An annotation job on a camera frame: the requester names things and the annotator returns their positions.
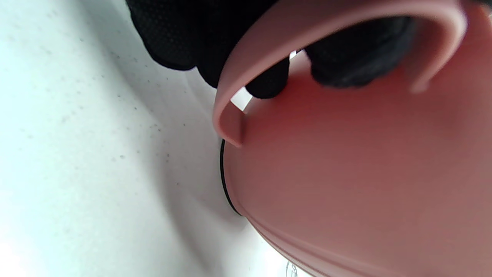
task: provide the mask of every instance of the gloved hand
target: gloved hand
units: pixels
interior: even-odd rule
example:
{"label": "gloved hand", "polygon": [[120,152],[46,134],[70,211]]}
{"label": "gloved hand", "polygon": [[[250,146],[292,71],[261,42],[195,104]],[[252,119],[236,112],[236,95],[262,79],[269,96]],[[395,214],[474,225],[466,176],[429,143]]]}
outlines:
{"label": "gloved hand", "polygon": [[[126,0],[133,23],[156,62],[176,70],[198,67],[215,88],[236,43],[276,1]],[[411,46],[415,29],[414,19],[400,16],[341,30],[305,48],[311,74],[325,86],[367,85],[398,65]],[[288,68],[285,57],[246,89],[257,98],[275,97],[286,85]]]}

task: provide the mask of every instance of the white surface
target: white surface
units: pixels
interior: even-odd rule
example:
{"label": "white surface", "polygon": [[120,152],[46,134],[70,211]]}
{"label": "white surface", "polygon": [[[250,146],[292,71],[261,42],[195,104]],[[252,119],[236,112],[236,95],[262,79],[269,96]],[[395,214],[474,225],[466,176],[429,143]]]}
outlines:
{"label": "white surface", "polygon": [[0,276],[285,276],[224,197],[215,91],[123,0],[2,0],[0,61]]}

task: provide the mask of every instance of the finger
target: finger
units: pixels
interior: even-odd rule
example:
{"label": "finger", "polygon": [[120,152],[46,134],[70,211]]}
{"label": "finger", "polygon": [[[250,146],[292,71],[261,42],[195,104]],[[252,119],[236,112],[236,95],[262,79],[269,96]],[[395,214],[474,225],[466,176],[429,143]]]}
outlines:
{"label": "finger", "polygon": [[205,9],[204,54],[198,61],[198,71],[203,79],[216,88],[220,73],[236,45],[238,38],[232,28],[233,20],[229,0],[215,0]]}
{"label": "finger", "polygon": [[415,30],[415,20],[405,16],[341,30],[306,47],[311,74],[325,86],[365,86],[398,66],[411,47]]}
{"label": "finger", "polygon": [[203,52],[201,7],[191,0],[126,0],[150,56],[177,70],[196,66]]}
{"label": "finger", "polygon": [[256,98],[270,99],[280,94],[287,85],[289,77],[289,58],[285,58],[260,74],[248,85],[246,90]]}

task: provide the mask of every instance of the pink plastic container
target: pink plastic container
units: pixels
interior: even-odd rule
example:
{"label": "pink plastic container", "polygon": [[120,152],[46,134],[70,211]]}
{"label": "pink plastic container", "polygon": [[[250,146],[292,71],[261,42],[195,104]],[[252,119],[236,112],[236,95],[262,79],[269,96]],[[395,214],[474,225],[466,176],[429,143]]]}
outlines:
{"label": "pink plastic container", "polygon": [[[361,21],[421,19],[413,51],[362,89],[230,99],[296,49]],[[317,277],[492,274],[492,29],[457,0],[280,0],[228,59],[214,107],[230,201]]]}

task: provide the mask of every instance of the pink handle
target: pink handle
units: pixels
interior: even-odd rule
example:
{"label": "pink handle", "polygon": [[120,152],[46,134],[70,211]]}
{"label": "pink handle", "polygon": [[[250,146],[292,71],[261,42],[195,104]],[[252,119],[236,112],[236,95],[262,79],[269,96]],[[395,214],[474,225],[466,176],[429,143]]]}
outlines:
{"label": "pink handle", "polygon": [[213,122],[236,147],[244,114],[231,98],[256,76],[319,39],[362,21],[397,15],[426,20],[405,66],[414,92],[425,89],[457,50],[466,31],[458,0],[280,0],[243,36],[229,56],[217,88]]}

